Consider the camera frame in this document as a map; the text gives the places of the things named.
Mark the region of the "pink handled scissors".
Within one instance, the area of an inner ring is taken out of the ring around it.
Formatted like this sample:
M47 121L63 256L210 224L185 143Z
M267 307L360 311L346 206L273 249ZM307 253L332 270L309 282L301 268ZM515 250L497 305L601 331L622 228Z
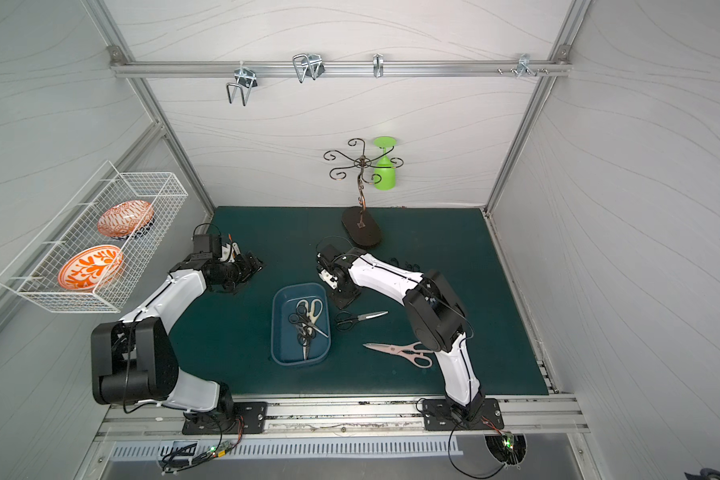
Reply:
M419 341L408 345L364 343L363 346L372 351L406 359L420 369L428 369L433 365L433 360L429 357L432 351Z

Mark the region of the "small black scissors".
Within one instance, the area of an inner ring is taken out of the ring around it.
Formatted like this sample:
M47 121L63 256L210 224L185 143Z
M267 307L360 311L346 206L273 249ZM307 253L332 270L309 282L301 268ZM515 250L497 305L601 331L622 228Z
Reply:
M295 307L295 310L289 314L288 321L295 328L298 324L305 324L311 326L311 320L309 317L309 303L307 301L299 301Z
M307 348L310 346L311 341L316 337L317 332L311 328L306 326L305 324L298 324L296 326L297 329L297 340L300 343L300 345L303 348Z

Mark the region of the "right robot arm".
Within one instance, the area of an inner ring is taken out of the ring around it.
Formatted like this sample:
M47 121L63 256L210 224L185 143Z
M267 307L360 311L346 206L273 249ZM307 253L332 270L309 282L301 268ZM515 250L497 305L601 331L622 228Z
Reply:
M476 414L484 395L467 349L466 310L440 272L408 271L362 249L341 253L331 245L316 261L337 306L351 304L363 288L402 305L415 337L437 358L451 408L464 417Z

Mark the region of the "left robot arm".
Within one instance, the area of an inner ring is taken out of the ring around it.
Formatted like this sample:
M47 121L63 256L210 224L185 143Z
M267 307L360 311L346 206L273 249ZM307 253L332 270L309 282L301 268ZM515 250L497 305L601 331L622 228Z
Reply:
M214 258L191 254L177 263L144 302L91 334L92 395L126 411L154 404L190 414L229 417L229 388L181 369L169 338L182 314L212 287L234 293L263 268L252 253Z

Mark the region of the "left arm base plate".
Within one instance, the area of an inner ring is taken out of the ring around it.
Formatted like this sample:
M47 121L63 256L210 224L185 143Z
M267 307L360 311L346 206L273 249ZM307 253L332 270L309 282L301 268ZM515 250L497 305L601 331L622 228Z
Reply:
M225 435L242 432L261 434L264 431L268 403L244 401L222 404L209 412L184 414L183 435Z

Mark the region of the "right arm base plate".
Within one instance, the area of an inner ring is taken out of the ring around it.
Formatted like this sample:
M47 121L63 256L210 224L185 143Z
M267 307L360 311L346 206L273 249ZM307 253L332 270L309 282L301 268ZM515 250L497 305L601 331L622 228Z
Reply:
M447 399L419 399L417 412L423 417L426 431L450 432L457 430L500 431L505 428L500 405L495 398L477 398L469 407Z

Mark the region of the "cream handled scissors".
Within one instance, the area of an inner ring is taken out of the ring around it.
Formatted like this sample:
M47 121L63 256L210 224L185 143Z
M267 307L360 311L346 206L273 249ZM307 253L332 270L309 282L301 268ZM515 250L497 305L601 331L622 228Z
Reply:
M324 310L323 302L319 298L315 298L312 300L301 299L299 301L307 301L309 303L308 310L309 310L309 317L311 320L310 327L313 328L317 332L317 335L321 335L324 338L327 338L327 334L321 328L319 328L317 326L317 321ZM303 349L303 359L307 360L309 358L310 346L307 348L302 347L302 349Z

